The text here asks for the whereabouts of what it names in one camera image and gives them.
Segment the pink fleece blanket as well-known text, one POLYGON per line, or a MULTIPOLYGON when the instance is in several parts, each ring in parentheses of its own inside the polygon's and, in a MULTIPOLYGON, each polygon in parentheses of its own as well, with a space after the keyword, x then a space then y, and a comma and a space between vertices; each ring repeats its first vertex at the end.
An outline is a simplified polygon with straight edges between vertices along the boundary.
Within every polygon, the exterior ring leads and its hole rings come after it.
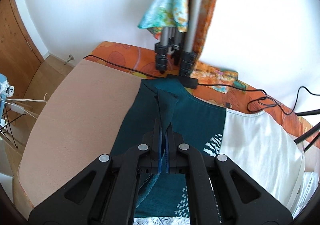
POLYGON ((30 133, 18 180, 33 207, 110 153, 141 79, 82 60, 61 82, 30 133))

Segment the white folded garment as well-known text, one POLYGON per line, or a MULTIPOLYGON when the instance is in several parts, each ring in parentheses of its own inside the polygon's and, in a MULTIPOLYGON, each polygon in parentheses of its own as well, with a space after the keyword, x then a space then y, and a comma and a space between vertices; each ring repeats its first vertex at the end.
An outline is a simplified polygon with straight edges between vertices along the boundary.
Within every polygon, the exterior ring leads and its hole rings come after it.
POLYGON ((266 113, 226 111, 220 153, 297 217, 319 184, 319 150, 304 153, 274 118, 266 113))

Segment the metal door stopper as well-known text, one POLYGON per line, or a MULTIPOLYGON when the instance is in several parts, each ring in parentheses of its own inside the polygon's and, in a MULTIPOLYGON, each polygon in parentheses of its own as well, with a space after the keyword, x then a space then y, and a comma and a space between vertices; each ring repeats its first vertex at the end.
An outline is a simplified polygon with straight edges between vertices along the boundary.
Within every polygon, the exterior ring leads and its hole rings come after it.
POLYGON ((67 65, 70 61, 73 61, 74 57, 72 55, 69 55, 67 60, 64 62, 64 65, 67 65))

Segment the black mini tripod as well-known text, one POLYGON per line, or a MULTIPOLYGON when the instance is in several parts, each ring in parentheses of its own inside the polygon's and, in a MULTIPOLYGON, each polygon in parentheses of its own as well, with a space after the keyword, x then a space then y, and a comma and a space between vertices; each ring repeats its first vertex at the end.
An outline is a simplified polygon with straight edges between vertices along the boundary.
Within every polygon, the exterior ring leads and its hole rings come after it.
MULTIPOLYGON (((306 117, 306 116, 315 116, 315 115, 319 115, 319 109, 296 113, 296 116, 298 116, 299 118, 306 117)), ((296 138, 294 142, 295 144, 298 145, 311 137, 312 140, 303 149, 303 152, 306 153, 319 140, 319 123, 317 123, 314 126, 311 126, 310 123, 308 123, 304 118, 302 118, 302 124, 304 127, 304 133, 300 135, 298 138, 296 138)))

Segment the teal and white printed shirt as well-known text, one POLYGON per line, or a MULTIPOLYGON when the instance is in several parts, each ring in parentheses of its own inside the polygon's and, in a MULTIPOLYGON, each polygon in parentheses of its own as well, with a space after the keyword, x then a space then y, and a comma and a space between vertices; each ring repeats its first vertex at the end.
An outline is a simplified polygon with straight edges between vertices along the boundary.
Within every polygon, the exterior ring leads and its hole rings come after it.
MULTIPOLYGON (((155 120, 162 130, 172 125, 185 143, 204 155, 220 151, 226 110, 205 103, 191 94, 176 79, 144 79, 132 107, 126 114, 111 150, 112 156, 140 144, 143 135, 153 131, 155 120)), ((188 218, 188 195, 183 174, 143 175, 136 218, 188 218)))

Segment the silver tripod with scarf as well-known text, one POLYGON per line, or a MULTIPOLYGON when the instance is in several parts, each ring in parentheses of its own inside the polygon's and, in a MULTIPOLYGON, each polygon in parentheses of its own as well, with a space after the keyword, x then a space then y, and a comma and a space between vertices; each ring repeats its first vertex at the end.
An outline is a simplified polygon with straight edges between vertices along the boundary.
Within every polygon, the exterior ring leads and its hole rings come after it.
POLYGON ((156 69, 168 67, 168 53, 179 65, 179 74, 190 76, 200 56, 212 21, 216 0, 153 0, 138 27, 148 30, 155 45, 156 69))

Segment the orange floral bed sheet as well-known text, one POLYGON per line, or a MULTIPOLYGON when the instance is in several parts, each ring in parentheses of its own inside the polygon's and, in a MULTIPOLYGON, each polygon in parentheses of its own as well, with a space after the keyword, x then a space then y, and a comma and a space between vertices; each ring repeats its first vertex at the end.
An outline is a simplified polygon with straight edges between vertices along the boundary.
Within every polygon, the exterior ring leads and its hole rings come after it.
POLYGON ((223 70, 196 61, 188 77, 179 74, 180 67, 168 53, 168 67, 163 73, 156 69, 155 50, 113 42, 102 42, 85 59, 142 78, 181 78, 181 82, 194 96, 227 109, 241 113, 270 114, 285 131, 297 138, 304 133, 302 118, 296 112, 269 96, 262 89, 255 89, 238 79, 238 73, 223 70))

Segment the wooden door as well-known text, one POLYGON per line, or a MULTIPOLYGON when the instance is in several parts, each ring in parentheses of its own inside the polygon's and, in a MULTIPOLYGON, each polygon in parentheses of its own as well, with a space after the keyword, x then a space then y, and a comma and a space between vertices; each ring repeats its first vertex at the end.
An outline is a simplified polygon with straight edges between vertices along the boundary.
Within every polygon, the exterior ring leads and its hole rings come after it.
POLYGON ((14 86, 15 98, 25 95, 44 62, 20 17, 15 0, 1 0, 1 74, 14 86))

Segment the light blue chair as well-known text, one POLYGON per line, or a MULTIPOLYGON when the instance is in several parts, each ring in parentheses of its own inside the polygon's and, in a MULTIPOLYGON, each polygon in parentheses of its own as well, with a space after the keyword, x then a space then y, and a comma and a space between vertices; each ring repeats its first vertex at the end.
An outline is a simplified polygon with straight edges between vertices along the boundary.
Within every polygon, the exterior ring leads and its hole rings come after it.
POLYGON ((12 111, 10 105, 6 103, 7 95, 12 94, 13 89, 10 87, 7 77, 1 74, 1 135, 9 141, 10 145, 18 149, 12 127, 15 126, 20 115, 12 111))

